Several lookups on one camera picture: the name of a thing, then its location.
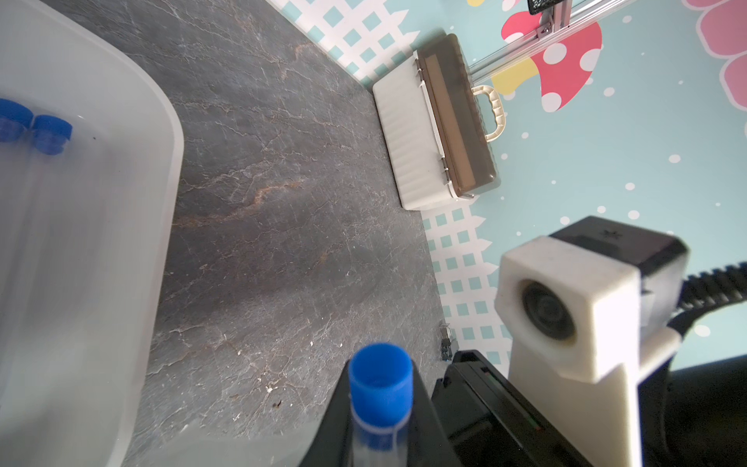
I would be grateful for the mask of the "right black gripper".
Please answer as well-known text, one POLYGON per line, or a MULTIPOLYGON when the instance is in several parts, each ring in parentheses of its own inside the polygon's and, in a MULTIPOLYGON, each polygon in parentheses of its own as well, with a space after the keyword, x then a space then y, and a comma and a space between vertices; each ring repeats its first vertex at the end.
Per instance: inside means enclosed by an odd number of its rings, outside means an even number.
POLYGON ((464 466, 589 465, 476 350, 455 353, 431 401, 464 466))

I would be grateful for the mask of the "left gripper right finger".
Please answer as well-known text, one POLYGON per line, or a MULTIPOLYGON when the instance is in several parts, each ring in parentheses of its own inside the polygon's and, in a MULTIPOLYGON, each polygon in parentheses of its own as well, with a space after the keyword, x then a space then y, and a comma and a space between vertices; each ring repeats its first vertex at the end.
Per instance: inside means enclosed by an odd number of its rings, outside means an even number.
POLYGON ((453 404, 455 385, 447 379, 438 379, 434 386, 436 398, 432 399, 416 363, 412 362, 414 406, 408 431, 408 466, 462 466, 451 438, 455 433, 456 410, 453 404))

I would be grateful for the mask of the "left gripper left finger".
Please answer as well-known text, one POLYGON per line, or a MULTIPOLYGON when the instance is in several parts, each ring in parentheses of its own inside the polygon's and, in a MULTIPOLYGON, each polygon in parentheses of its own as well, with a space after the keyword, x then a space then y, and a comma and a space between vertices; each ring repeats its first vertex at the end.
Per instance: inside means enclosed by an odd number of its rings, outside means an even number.
POLYGON ((326 412, 300 467, 348 467, 352 460, 353 419, 348 364, 344 365, 326 412))

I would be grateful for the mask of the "blue capped test tube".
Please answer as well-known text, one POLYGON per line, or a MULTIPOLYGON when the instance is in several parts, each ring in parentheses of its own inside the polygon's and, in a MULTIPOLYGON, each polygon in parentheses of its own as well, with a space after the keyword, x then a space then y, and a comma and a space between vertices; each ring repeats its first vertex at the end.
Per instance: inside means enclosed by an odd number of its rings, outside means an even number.
POLYGON ((348 365, 354 466, 408 464, 414 364, 399 346, 379 342, 348 365))
POLYGON ((30 248, 38 248, 46 235, 54 192, 72 133, 72 124, 54 115, 39 115, 32 124, 28 156, 29 200, 23 231, 30 248))
POLYGON ((21 103, 1 99, 1 237, 8 235, 16 216, 25 176, 25 138, 33 117, 21 103))

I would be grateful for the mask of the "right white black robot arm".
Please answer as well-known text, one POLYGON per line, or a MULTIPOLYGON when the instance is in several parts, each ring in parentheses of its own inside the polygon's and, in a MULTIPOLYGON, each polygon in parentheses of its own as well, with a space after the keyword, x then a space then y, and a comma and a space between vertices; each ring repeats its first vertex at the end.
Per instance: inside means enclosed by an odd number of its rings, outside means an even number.
MULTIPOLYGON (((690 276, 672 324, 682 331, 745 299, 745 264, 690 276)), ((745 356, 677 371, 662 365, 644 381, 641 399, 645 465, 745 465, 745 356)), ((587 463, 480 352, 457 352, 431 401, 464 466, 587 463)))

